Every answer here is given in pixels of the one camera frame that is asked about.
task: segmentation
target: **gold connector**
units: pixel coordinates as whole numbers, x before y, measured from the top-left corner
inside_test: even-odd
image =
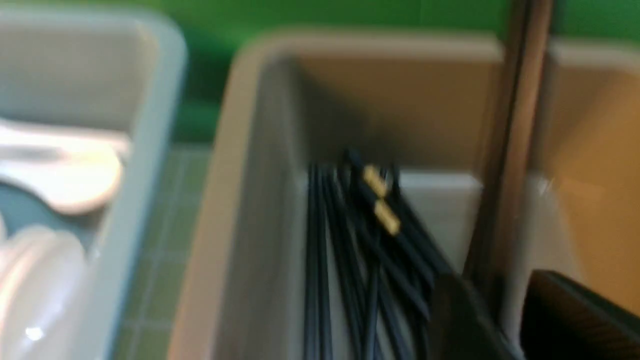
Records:
[[[391,236],[400,233],[400,219],[398,219],[384,200],[376,201],[373,207],[373,213]]]
[[[367,165],[362,170],[362,178],[369,188],[380,198],[387,196],[387,184],[380,177],[380,170],[374,165]]]

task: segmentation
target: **green tile floor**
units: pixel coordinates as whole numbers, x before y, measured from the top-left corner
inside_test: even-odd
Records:
[[[162,360],[180,296],[210,145],[174,145],[145,231],[114,360]]]

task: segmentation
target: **plastic bin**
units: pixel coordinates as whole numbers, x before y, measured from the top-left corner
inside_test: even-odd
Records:
[[[10,230],[43,222],[76,232],[88,249],[86,288],[65,321],[77,331],[66,340],[42,339],[70,341],[72,353],[48,358],[106,359],[173,125],[184,41],[171,22],[150,13],[90,9],[2,6],[0,34],[2,116],[132,138],[119,193],[90,221],[55,215],[17,190],[0,194]]]
[[[506,324],[532,268],[551,268],[640,312],[633,51],[555,40]],[[398,161],[402,185],[462,268],[481,183],[501,44],[492,37],[286,33],[236,59],[223,103],[171,359],[299,359],[306,169]],[[330,263],[334,356],[347,359]]]

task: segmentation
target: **white plastic bin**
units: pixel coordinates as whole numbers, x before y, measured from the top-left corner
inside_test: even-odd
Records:
[[[43,222],[75,232],[88,250],[86,286],[66,315],[75,330],[68,339],[41,340],[70,348],[47,354],[49,359],[109,357],[185,62],[180,31],[151,13],[0,6],[0,115],[119,130],[132,138],[117,196],[91,219],[59,217],[31,197],[0,192],[10,230]]]

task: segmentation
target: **white plastic part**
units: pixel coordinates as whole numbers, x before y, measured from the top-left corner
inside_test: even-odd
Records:
[[[0,245],[2,245],[6,241],[6,224],[4,223],[4,218],[0,213]]]
[[[51,354],[66,346],[44,340],[54,333],[61,338],[63,316],[86,273],[84,249],[73,234],[40,225],[22,230],[10,243],[20,251],[12,252],[11,266],[0,275],[0,359]]]
[[[0,181],[22,188],[66,215],[103,206],[114,195],[122,164],[109,147],[38,149],[20,156],[0,146]]]
[[[0,143],[38,147],[86,147],[103,145],[124,159],[129,157],[131,139],[121,131],[89,127],[52,126],[0,117]]]

